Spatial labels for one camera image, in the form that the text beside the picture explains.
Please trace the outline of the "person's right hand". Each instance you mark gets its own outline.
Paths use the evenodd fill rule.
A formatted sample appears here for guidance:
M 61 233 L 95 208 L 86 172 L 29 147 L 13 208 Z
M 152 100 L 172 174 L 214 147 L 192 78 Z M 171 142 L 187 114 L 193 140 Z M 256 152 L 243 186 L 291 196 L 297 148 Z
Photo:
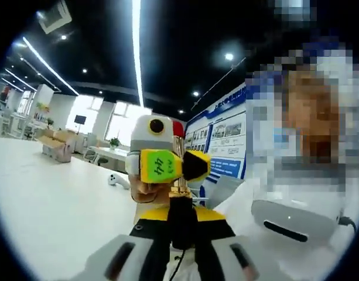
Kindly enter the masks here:
M 132 199 L 141 204 L 168 204 L 171 184 L 148 184 L 140 181 L 138 176 L 128 175 Z

